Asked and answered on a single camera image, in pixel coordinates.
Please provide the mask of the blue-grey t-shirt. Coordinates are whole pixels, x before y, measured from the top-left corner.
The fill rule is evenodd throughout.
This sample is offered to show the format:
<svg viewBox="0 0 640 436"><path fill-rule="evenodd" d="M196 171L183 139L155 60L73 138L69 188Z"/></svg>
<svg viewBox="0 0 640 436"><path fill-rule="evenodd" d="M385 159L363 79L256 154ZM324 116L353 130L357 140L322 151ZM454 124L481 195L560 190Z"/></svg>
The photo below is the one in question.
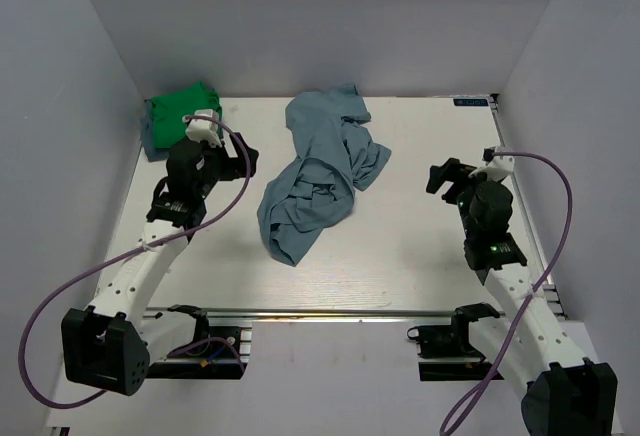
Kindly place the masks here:
<svg viewBox="0 0 640 436"><path fill-rule="evenodd" d="M391 150L372 139L370 121L353 84L303 92L287 105L295 158L267 184L257 210L273 259L297 265L324 229L349 215L355 193L380 175Z"/></svg>

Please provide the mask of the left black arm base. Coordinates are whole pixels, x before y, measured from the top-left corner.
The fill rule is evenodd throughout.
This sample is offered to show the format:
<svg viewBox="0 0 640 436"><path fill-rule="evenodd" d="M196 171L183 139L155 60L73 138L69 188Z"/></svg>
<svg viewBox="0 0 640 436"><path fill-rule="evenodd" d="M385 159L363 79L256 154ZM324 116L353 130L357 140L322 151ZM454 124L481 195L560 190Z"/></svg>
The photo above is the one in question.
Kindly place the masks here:
<svg viewBox="0 0 640 436"><path fill-rule="evenodd" d="M239 380L250 351L250 328L211 318L202 308L174 305L143 317L139 334L151 379Z"/></svg>

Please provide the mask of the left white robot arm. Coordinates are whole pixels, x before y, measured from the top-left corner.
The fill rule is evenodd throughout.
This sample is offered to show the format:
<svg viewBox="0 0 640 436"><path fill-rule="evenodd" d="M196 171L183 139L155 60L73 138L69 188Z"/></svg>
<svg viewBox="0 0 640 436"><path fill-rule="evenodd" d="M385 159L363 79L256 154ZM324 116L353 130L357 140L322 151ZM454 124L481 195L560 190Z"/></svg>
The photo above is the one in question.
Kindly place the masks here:
<svg viewBox="0 0 640 436"><path fill-rule="evenodd" d="M144 313L202 225L205 200L214 186L254 175L257 151L237 132L231 142L235 156L205 139L183 138L170 149L166 174L154 188L139 239L140 253L124 259L113 280L85 309L71 309L62 320L69 381L130 396L155 362L178 350L191 355L208 351L212 333L202 309L176 304L152 318Z"/></svg>

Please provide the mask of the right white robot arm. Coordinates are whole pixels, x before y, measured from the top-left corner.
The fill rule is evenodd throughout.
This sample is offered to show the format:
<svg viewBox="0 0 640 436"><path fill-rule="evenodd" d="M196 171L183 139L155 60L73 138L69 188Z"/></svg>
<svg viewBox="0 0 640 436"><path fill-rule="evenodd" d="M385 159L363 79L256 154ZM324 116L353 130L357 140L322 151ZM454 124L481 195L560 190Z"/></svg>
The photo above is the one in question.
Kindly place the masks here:
<svg viewBox="0 0 640 436"><path fill-rule="evenodd" d="M610 435L618 379L562 328L542 289L546 278L533 277L509 232L514 197L504 181L513 175L517 156L490 148L480 167L450 158L429 172L427 193L450 186L442 198L459 212L467 264L499 305L469 305L454 314L453 346L466 355L479 352L491 367L453 406L439 432L453 434L501 376L519 398L529 434Z"/></svg>

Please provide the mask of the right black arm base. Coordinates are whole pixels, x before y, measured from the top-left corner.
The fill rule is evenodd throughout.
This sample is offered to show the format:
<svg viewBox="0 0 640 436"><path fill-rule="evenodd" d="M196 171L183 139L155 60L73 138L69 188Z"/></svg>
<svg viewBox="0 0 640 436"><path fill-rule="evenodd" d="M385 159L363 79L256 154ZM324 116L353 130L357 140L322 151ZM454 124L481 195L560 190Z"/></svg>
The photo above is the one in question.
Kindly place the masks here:
<svg viewBox="0 0 640 436"><path fill-rule="evenodd" d="M456 308L447 324L407 330L407 339L418 346L421 382L479 382L488 374L491 363L469 341L470 324L483 318L493 322L500 314L488 303L476 303Z"/></svg>

